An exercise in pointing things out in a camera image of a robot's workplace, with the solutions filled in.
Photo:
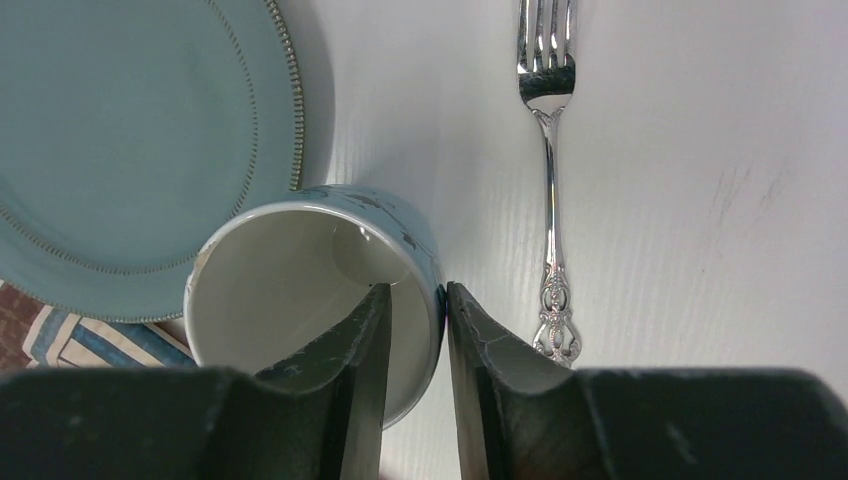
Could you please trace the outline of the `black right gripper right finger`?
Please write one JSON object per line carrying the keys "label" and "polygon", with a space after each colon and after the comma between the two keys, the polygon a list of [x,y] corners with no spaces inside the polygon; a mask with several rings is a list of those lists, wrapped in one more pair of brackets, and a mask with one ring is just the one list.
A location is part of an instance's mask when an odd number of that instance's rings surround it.
{"label": "black right gripper right finger", "polygon": [[847,410],[781,368],[571,370],[446,293],[465,479],[843,479]]}

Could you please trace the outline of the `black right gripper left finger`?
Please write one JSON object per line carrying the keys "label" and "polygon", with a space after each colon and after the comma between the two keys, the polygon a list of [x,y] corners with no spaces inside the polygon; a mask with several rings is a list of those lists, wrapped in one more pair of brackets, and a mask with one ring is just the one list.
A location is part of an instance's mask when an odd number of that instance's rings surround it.
{"label": "black right gripper left finger", "polygon": [[392,296],[275,365],[39,368],[1,380],[5,479],[375,479]]}

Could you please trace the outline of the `blue ceramic mug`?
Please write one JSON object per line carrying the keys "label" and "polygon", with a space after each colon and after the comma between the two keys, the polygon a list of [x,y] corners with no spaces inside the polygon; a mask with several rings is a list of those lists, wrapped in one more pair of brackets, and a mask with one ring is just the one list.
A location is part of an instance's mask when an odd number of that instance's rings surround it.
{"label": "blue ceramic mug", "polygon": [[377,284],[391,290],[384,423],[426,392],[440,355],[442,269],[426,219],[404,199],[352,185],[289,193],[220,227],[184,291],[200,366],[255,374],[346,317]]}

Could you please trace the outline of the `striped patchwork placemat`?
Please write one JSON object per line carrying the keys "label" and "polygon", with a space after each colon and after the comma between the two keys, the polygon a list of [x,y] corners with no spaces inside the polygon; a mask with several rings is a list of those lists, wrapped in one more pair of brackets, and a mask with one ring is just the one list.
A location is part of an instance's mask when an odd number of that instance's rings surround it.
{"label": "striped patchwork placemat", "polygon": [[1,371],[37,367],[193,367],[187,346],[156,324],[63,312],[1,283]]}

